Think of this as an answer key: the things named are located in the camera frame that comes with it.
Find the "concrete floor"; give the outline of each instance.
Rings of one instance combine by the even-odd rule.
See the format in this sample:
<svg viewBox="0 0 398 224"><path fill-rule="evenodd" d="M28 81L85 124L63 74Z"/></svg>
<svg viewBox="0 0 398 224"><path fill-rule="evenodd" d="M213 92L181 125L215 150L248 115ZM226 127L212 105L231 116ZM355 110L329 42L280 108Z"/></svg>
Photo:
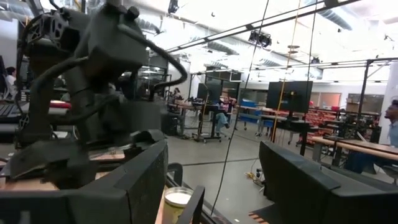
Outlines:
<svg viewBox="0 0 398 224"><path fill-rule="evenodd" d="M194 126L196 124L193 120L187 125ZM203 131L207 132L209 127L210 124L205 123ZM256 124L248 124L247 131L244 131L243 123L239 122L238 131L235 131L231 142L223 185L216 209L232 223L255 224L257 222L249 218L248 213L272 203L262 196L260 187L244 175L245 172L251 171L251 167L254 172L256 168L261 167L257 160L259 142L266 138L255 137L256 129ZM228 134L232 131L232 128L223 129L223 131ZM276 142L298 154L300 148L295 147L294 144L298 141L298 134L294 136L293 144L289 146L287 145L288 138L289 132L286 131L284 133L284 131L278 130ZM214 203L220 185L228 142L227 138L224 138L222 142L212 140L206 144L175 137L168 138L169 162L178 162L184 165L183 181L193 189L197 185L204 186L205 199L210 204ZM12 152L14 152L13 145L0 145L0 157L9 157ZM312 157L310 149L305 151L305 157ZM330 164L331 158L327 156L322 161ZM385 174L379 173L370 176L389 183L392 182L392 179Z"/></svg>

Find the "desk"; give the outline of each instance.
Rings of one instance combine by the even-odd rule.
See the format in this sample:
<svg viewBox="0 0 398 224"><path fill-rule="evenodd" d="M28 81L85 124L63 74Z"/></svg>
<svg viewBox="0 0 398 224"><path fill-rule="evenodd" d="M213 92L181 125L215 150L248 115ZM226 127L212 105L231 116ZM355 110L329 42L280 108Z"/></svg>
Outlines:
<svg viewBox="0 0 398 224"><path fill-rule="evenodd" d="M296 121L288 121L287 118L282 117L282 116L274 116L274 115L260 115L260 120L257 126L257 132L260 133L262 132L262 129L264 128L264 121L265 120L277 120L277 128L296 132L296 133L301 133L302 134L302 143L301 143L301 148L300 148L300 155L304 156L305 154L305 147L307 145L307 134L310 129L310 123L304 121L304 120L296 120Z"/></svg>
<svg viewBox="0 0 398 224"><path fill-rule="evenodd" d="M181 119L180 119L180 132L181 135L184 135L185 130L194 130L198 129L198 127L187 127L185 126L185 116L187 115L187 110L195 111L195 116L198 116L198 111L201 110L201 105L191 105L185 103L168 103L167 106L171 106L174 108L181 109Z"/></svg>
<svg viewBox="0 0 398 224"><path fill-rule="evenodd" d="M335 142L329 139L324 139L323 137L312 137L312 141L315 142L312 159L317 162L320 162L322 146L334 146L335 144L337 147L342 147L344 149L398 161L398 149L389 146L363 142L360 140L338 140Z"/></svg>

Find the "black cable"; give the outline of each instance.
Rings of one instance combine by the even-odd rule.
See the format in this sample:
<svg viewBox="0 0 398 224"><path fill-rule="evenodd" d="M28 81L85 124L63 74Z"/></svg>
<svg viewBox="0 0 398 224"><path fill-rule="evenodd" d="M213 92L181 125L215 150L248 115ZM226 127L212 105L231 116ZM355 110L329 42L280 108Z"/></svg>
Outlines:
<svg viewBox="0 0 398 224"><path fill-rule="evenodd" d="M93 114L97 113L100 109L104 108L106 105L114 101L119 101L119 98L114 95L106 96L105 99L103 99L100 103L92 106L91 108L88 108L83 113L79 115L70 115L64 118L55 118L54 123L58 125L74 125L84 119L89 118Z"/></svg>
<svg viewBox="0 0 398 224"><path fill-rule="evenodd" d="M315 2L315 10L318 8L318 0ZM310 70L311 70L311 54L312 54L312 44L313 44L313 33L315 30L315 18L317 14L313 14L313 19L312 19L312 29L311 29L311 39L310 39L310 51L309 51L309 56L308 56L308 71L307 71L307 85L305 87L305 99L308 98L308 84L310 83ZM306 120L307 113L304 114L304 121Z"/></svg>
<svg viewBox="0 0 398 224"><path fill-rule="evenodd" d="M3 157L0 157L0 162L5 162L5 163L7 163L7 162L8 162L8 159L3 158Z"/></svg>
<svg viewBox="0 0 398 224"><path fill-rule="evenodd" d="M174 85L178 85L180 83L183 83L187 80L188 78L188 73L185 70L185 68L177 61L175 60L169 53L167 53L164 49L156 46L153 42L143 38L141 35L138 35L136 33L136 31L134 31L133 29L131 29L130 27L126 26L123 24L123 20L124 20L124 16L121 15L121 23L118 25L118 29L123 33L126 34L127 36L129 36L130 38L134 39L135 41L137 41L138 43L145 45L147 47L149 47L150 49L152 49L154 52L156 52L157 54L159 54L161 57L163 57L164 59L167 59L177 70L178 72L180 72L181 77L177 80L174 81L170 81L170 82L162 82L162 83L158 83L153 87L153 90L150 92L149 95L149 100L152 101L154 99L154 95L156 90L161 89L161 88L165 88L168 86L174 86Z"/></svg>
<svg viewBox="0 0 398 224"><path fill-rule="evenodd" d="M21 114L21 116L24 115L24 112L22 111L22 108L19 104L19 99L21 97L21 88L22 88L22 82L21 82L21 65L22 65L22 59L24 58L24 51L27 46L27 35L32 28L33 24L35 24L39 19L41 19L43 14L36 16L33 18L28 24L26 24L24 30L22 31L21 34L21 39L19 40L20 42L18 43L18 51L17 51L17 73L16 73L16 82L17 82L17 95L15 97L15 104Z"/></svg>
<svg viewBox="0 0 398 224"><path fill-rule="evenodd" d="M58 139L58 136L57 136L57 134L55 134L55 132L52 132L51 135L52 135L55 139Z"/></svg>
<svg viewBox="0 0 398 224"><path fill-rule="evenodd" d="M59 10L60 9L60 7L54 2L54 0L49 0L50 1L50 4L56 9L56 10Z"/></svg>
<svg viewBox="0 0 398 224"><path fill-rule="evenodd" d="M30 91L31 94L36 94L37 96L40 95L40 89L44 87L44 84L46 84L47 81L51 80L52 78L56 78L59 75L65 73L66 71L83 64L86 62L88 57L82 57L82 58L74 58L70 57L63 62L60 62L49 69L47 69L43 74L39 75L33 82ZM31 98L31 101L34 100L34 103L31 103L30 105L34 106L39 106L40 105L40 98Z"/></svg>
<svg viewBox="0 0 398 224"><path fill-rule="evenodd" d="M265 8L265 10L264 10L264 14L262 15L262 21L261 21L261 26L260 26L260 29L259 29L259 34L261 34L262 25L263 25L264 19L265 19L265 17L266 17L266 12L267 12L267 9L268 9L268 3L269 3L269 0L267 0L266 8ZM245 84L244 84L244 88L243 88L242 91L245 91L245 90L248 88L250 73L251 73L251 69L252 69L252 66L253 66L254 55L256 54L256 49L257 49L258 43L259 43L259 39L256 40L256 44L255 44L255 46L254 46L253 55L252 55L252 57L251 57L251 63L250 63L250 67L249 67L249 74L248 74L248 77L247 77L247 79L246 79L246 82L245 82ZM241 99L240 99L240 101L239 101L239 105L242 105L242 102L243 102L243 98L241 97ZM239 117L239 112L240 112L240 110L238 110L238 112L236 113L236 117L237 117L236 119L238 119L238 117ZM217 204L218 196L220 196L221 187L223 186L223 180L224 180L226 162L227 162L227 160L228 160L228 154L229 154L229 150L231 149L231 143L232 143L232 140L233 140L233 137L234 137L234 134L235 134L236 124L237 124L237 123L238 123L238 122L235 121L234 128L233 128L232 134L231 134L231 138L230 138L229 143L228 143L228 148L227 148L227 150L226 150L226 155L225 155L225 161L224 161L223 171L222 171L222 173L221 173L220 186L218 187L216 199L215 199L215 201L214 201L213 208L211 208L210 216L213 215L214 209L215 209L216 204Z"/></svg>

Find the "wire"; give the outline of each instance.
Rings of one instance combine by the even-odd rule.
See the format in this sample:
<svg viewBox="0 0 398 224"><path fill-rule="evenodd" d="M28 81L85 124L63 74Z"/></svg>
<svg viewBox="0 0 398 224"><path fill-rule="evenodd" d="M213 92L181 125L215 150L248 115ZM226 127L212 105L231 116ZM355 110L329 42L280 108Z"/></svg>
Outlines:
<svg viewBox="0 0 398 224"><path fill-rule="evenodd" d="M300 9L300 5L301 5L301 0L298 1L297 9ZM295 33L296 33L297 19L298 18L299 18L299 10L297 10L296 18L294 20L292 43L290 44L290 50L289 50L289 54L287 56L286 70L289 68L290 56L292 55L292 51L293 51L293 42L294 42L294 36L295 36ZM279 103L278 103L278 108L277 108L276 113L275 113L274 128L272 129L272 134L271 134L271 141L272 142L275 141L275 132L276 132L276 129L277 129L276 128L276 126L277 126L277 118L278 118L278 114L279 114L279 111L280 111L280 105L282 104L282 97L283 97L283 94L284 94L285 82L286 82L286 77L284 77L284 81L282 82L282 88L280 89Z"/></svg>
<svg viewBox="0 0 398 224"><path fill-rule="evenodd" d="M105 99L103 99L100 103L97 105L92 106L91 108L87 109L83 113L79 115L71 115L66 118L55 118L55 123L58 125L73 125L76 124L84 119L89 118L93 114L97 113L100 109L104 108L106 105L109 103L112 103L114 101L119 101L119 98L114 95L109 95L106 96Z"/></svg>
<svg viewBox="0 0 398 224"><path fill-rule="evenodd" d="M65 73L71 68L83 64L84 62L87 61L87 59L88 57L82 57L82 58L70 57L64 60L63 62L58 63L52 66L51 68L47 69L33 82L32 87L30 88L32 94L40 96L40 90L43 88L44 84L46 84L47 81L51 80L52 78L58 77L60 74ZM31 100L34 100L35 102L31 103L30 106L40 105L40 97L32 97Z"/></svg>
<svg viewBox="0 0 398 224"><path fill-rule="evenodd" d="M262 21L261 21L259 33L261 33L262 25L263 25L263 23L264 23L264 19L266 18L266 12L267 12L267 9L268 9L268 3L269 3L269 0L267 0L266 8L264 9L264 13L263 13L263 15L262 15ZM256 44L255 44L255 46L254 46L253 55L252 55L252 57L251 57L251 63L250 63L250 67L249 67L249 74L248 74L248 77L247 77L246 82L245 82L245 84L244 84L243 92L246 91L246 89L248 88L250 73L251 73L251 70L252 70L253 61L254 61L254 56L255 56L255 54L256 54L256 49L257 49L258 43L259 43L259 39L256 40ZM242 105L242 102L243 102L243 98L241 98L241 100L240 100L240 102L239 102L239 105ZM237 118L239 117L239 112L240 112L240 110L238 110L238 112L236 113L236 117L237 117ZM225 161L224 161L223 171L222 171L222 173L221 173L220 185L219 185L219 187L218 187L218 191L217 191L217 195L216 195L216 198L215 198L215 201L214 201L214 204L213 204L213 208L211 208L210 216L213 215L214 209L215 209L216 204L217 204L218 197L220 196L221 188L222 188L222 186L223 186L224 174L225 174L225 169L226 169L226 162L227 162L227 160L228 160L229 150L231 149L231 143L232 143L232 140L233 140L233 137L234 137L234 134L235 134L235 130L236 130L236 125L237 125L237 123L238 123L238 122L235 121L234 128L233 128L232 134L231 134L231 139L230 139L229 142L228 142L228 148L227 148L227 150L226 150L226 155L225 155Z"/></svg>
<svg viewBox="0 0 398 224"><path fill-rule="evenodd" d="M315 10L318 9L318 0L316 0L316 5L315 5ZM315 30L315 18L317 14L313 14L313 19L312 19L312 29L311 29L311 39L310 39L310 51L308 53L308 72L307 72L307 86L305 87L305 99L308 98L308 84L310 82L310 70L311 70L311 54L312 54L312 44L313 44L313 33ZM304 113L304 120L307 117L307 113Z"/></svg>
<svg viewBox="0 0 398 224"><path fill-rule="evenodd" d="M54 0L49 0L49 2L56 10L60 10L60 7L54 2Z"/></svg>
<svg viewBox="0 0 398 224"><path fill-rule="evenodd" d="M7 163L7 162L8 162L8 159L3 158L3 157L0 157L0 162L5 162L5 163Z"/></svg>
<svg viewBox="0 0 398 224"><path fill-rule="evenodd" d="M159 54L161 57L163 57L164 59L167 59L175 67L175 69L177 69L178 72L180 72L180 74L181 74L181 77L179 79L177 79L177 80L170 81L170 82L162 82L162 83L156 84L153 87L153 90L150 92L150 95L149 95L149 100L150 101L153 101L156 90L161 89L161 88L165 88L165 87L168 87L168 86L178 85L178 84L181 84L181 83L183 83L183 82L185 82L187 80L188 73L185 70L185 68L177 60L175 60L164 49L156 46L153 42L143 38L141 35L137 34L136 31L134 31L130 27L124 25L123 22L124 22L124 15L121 15L120 16L120 24L118 25L118 29L123 34L129 36L130 38L134 39L138 43L151 48L154 52Z"/></svg>
<svg viewBox="0 0 398 224"><path fill-rule="evenodd" d="M58 139L58 136L57 136L57 134L55 134L55 132L52 132L52 134L51 134L55 139Z"/></svg>

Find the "projector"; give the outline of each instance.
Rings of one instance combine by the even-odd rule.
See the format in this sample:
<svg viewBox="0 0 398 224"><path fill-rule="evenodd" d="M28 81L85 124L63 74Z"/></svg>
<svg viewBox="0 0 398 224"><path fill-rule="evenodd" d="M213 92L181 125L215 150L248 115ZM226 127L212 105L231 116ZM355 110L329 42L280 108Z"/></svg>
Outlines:
<svg viewBox="0 0 398 224"><path fill-rule="evenodd" d="M254 44L260 44L260 46L263 48L272 45L272 39L270 34L260 34L256 30L253 30L250 33L249 41Z"/></svg>

